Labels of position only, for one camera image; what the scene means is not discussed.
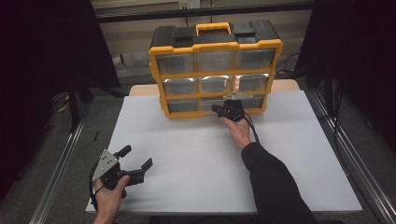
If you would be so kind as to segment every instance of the black sleeve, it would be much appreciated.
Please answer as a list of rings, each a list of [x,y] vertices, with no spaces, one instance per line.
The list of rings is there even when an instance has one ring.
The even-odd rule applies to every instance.
[[[250,171],[254,201],[263,223],[317,223],[282,161],[258,143],[247,145],[241,156]]]

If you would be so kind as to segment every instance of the transparent drawer front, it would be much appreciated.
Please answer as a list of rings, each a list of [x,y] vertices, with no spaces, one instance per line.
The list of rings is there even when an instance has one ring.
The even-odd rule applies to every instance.
[[[233,68],[233,51],[217,50],[197,53],[198,71],[224,71]]]
[[[235,77],[236,91],[265,91],[268,74],[241,75]]]
[[[157,64],[161,74],[190,73],[195,71],[194,55],[192,53],[158,55]]]
[[[223,92],[231,88],[230,76],[200,77],[202,92]]]
[[[250,99],[242,100],[244,108],[261,108],[264,95],[253,95]]]
[[[168,100],[169,112],[191,112],[198,110],[198,99]]]
[[[236,53],[236,68],[270,68],[274,53],[274,49],[238,50]]]
[[[169,78],[163,81],[163,89],[169,95],[195,94],[196,78]]]
[[[212,105],[224,105],[223,98],[220,97],[206,97],[201,99],[201,110],[205,112],[212,111]]]

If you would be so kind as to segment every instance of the yellow frame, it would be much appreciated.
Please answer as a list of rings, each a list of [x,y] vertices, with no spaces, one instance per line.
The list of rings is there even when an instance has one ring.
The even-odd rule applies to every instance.
[[[211,30],[211,29],[230,29],[227,22],[223,23],[210,23],[210,24],[198,24],[197,25],[197,34],[199,30]],[[169,118],[199,118],[203,115],[207,115],[210,113],[206,113],[201,111],[201,101],[200,98],[203,97],[220,97],[231,92],[199,92],[195,94],[180,94],[180,95],[166,95],[163,88],[163,79],[167,78],[183,78],[183,77],[209,77],[209,76],[224,76],[224,75],[232,75],[232,85],[234,84],[235,75],[256,75],[256,74],[269,74],[268,81],[264,91],[242,91],[245,94],[262,94],[262,107],[261,108],[250,108],[248,110],[249,113],[262,113],[266,109],[266,99],[268,94],[271,92],[271,87],[276,74],[276,61],[282,53],[283,42],[280,39],[271,39],[271,40],[260,40],[257,43],[252,44],[239,44],[237,42],[225,42],[225,43],[210,43],[210,44],[195,44],[190,48],[174,48],[172,46],[163,46],[163,47],[152,47],[148,51],[148,55],[150,58],[149,67],[151,70],[151,74],[157,82],[158,89],[160,92],[160,104],[163,109],[165,115]],[[245,49],[275,49],[274,59],[272,61],[270,68],[263,69],[236,69],[236,52],[238,50]],[[233,50],[233,68],[231,70],[223,70],[223,71],[210,71],[210,72],[202,72],[197,71],[197,57],[194,54],[194,72],[190,73],[180,73],[180,74],[160,74],[159,66],[157,64],[156,56],[159,55],[172,55],[172,54],[181,54],[181,53],[199,53],[205,51],[214,51],[214,50]],[[198,108],[197,111],[193,112],[174,112],[170,113],[169,106],[167,100],[171,99],[198,99]]]

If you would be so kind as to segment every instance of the white table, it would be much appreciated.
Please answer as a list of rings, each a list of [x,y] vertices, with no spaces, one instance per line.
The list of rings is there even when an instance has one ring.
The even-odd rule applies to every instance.
[[[360,211],[361,205],[303,91],[272,92],[252,115],[262,145],[282,160],[313,212]],[[216,116],[169,119],[157,95],[125,97],[108,149],[126,145],[121,169],[153,166],[145,183],[127,188],[120,213],[248,215],[257,212],[248,170]],[[90,203],[87,212],[94,212]]]

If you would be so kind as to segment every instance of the black backdrop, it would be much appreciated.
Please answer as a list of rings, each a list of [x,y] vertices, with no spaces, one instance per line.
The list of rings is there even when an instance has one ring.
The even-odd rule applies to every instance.
[[[2,2],[0,199],[36,150],[55,94],[72,80],[87,90],[82,77],[120,85],[89,0]]]
[[[351,0],[313,10],[296,65],[314,88],[327,72],[396,150],[396,7]]]

